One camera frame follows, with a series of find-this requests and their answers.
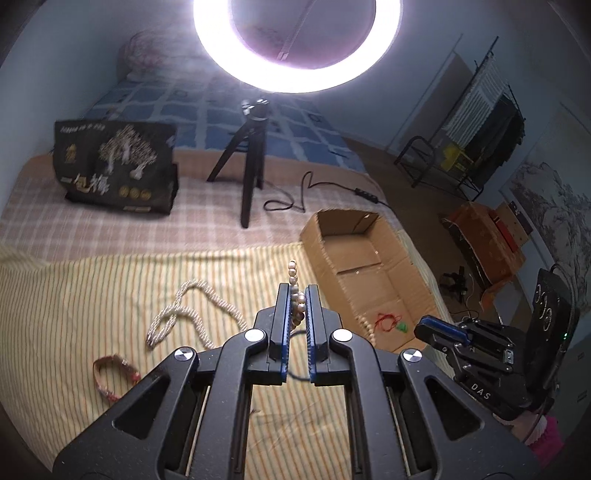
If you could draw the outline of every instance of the tripod mount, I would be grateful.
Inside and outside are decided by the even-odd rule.
[[[209,174],[207,181],[215,181],[223,166],[236,151],[238,146],[247,141],[244,177],[242,179],[242,206],[240,224],[248,228],[251,219],[252,195],[255,185],[262,189],[265,170],[265,144],[267,141],[267,122],[269,115],[269,101],[259,99],[254,104],[242,102],[242,113],[246,117],[244,124],[234,134],[230,143]]]

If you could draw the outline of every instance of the pink sleeve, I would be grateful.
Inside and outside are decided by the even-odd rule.
[[[548,421],[548,425],[544,433],[530,445],[531,450],[540,461],[542,468],[545,468],[550,463],[564,445],[560,439],[556,419],[554,417],[546,417],[546,420]]]

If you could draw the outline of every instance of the black device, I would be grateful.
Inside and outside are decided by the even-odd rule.
[[[223,166],[238,146],[246,140],[248,146],[246,147],[244,177],[242,179],[240,224],[243,228],[248,228],[255,184],[259,189],[262,189],[263,185],[269,101],[259,99],[253,105],[244,101],[242,102],[242,112],[246,116],[246,121],[230,140],[216,166],[209,174],[207,181],[215,181],[217,175],[222,171]]]
[[[537,473],[529,448],[420,351],[375,350],[322,308],[315,285],[306,288],[306,306],[310,381],[344,386],[353,479]],[[252,385],[285,381],[290,309],[290,286],[280,284],[276,305],[257,314],[253,329],[214,350],[177,349],[60,452],[54,476],[243,478]]]
[[[525,410],[546,413],[579,320],[572,293],[559,276],[540,269],[527,333],[478,319],[453,326],[430,316],[414,332],[445,353],[456,382],[500,418],[514,420]]]
[[[178,191],[177,128],[155,122],[56,122],[53,168],[71,202],[170,214]]]
[[[443,290],[443,293],[447,293],[450,297],[455,297],[458,302],[464,303],[464,294],[468,292],[468,287],[466,286],[466,269],[460,266],[458,273],[444,273],[442,277],[453,280],[452,285],[439,282],[439,288]]]

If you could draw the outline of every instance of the cardboard box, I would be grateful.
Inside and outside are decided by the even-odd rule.
[[[523,247],[523,245],[530,239],[530,236],[521,225],[521,222],[509,204],[507,204],[507,202],[503,202],[496,208],[495,211],[501,221],[505,224],[507,230],[509,230],[509,234],[513,237],[517,247]]]
[[[329,308],[345,328],[368,338],[362,319],[373,327],[380,314],[401,316],[407,332],[375,328],[376,348],[425,347],[413,331],[424,315],[438,315],[435,299],[386,219],[360,210],[321,210],[300,238]]]

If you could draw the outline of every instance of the blue checkered blanket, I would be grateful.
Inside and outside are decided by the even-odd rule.
[[[124,80],[86,114],[88,119],[177,125],[177,148],[224,150],[244,123],[241,102],[261,92],[225,74],[187,81]],[[267,94],[271,106],[267,154],[365,172],[359,157],[301,95]]]

